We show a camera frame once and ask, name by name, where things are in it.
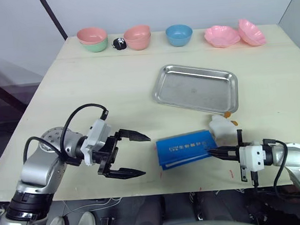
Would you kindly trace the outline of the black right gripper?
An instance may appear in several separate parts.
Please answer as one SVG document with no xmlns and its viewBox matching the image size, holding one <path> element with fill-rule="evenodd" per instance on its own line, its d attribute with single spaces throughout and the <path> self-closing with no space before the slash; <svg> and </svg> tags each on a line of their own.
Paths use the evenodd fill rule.
<svg viewBox="0 0 300 225">
<path fill-rule="evenodd" d="M 237 143 L 238 145 L 236 147 L 232 147 L 231 151 L 228 151 L 227 148 L 221 147 L 221 148 L 214 148 L 214 149 L 209 149 L 208 152 L 216 157 L 219 158 L 221 160 L 229 160 L 229 156 L 231 156 L 235 161 L 239 161 L 240 162 L 240 155 L 239 155 L 239 151 L 240 151 L 240 147 L 244 147 L 244 142 L 242 140 L 242 130 L 238 129 L 237 130 Z M 241 172 L 241 180 L 242 182 L 247 182 L 247 172 L 246 172 L 246 168 L 243 164 L 239 164 L 240 165 L 240 172 Z"/>
</svg>

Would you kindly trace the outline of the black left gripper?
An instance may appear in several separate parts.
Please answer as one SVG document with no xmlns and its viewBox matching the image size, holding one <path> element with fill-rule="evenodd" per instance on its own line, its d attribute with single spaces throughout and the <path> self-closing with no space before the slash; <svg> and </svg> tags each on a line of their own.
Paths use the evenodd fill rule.
<svg viewBox="0 0 300 225">
<path fill-rule="evenodd" d="M 107 178 L 115 179 L 130 179 L 145 175 L 146 172 L 131 169 L 119 168 L 118 170 L 111 170 L 111 165 L 115 162 L 118 152 L 117 143 L 121 138 L 128 138 L 130 141 L 151 141 L 151 139 L 137 131 L 120 129 L 113 136 L 107 138 L 104 146 L 98 150 L 97 147 L 93 148 L 92 160 L 95 164 L 99 164 L 98 175 L 106 176 Z"/>
</svg>

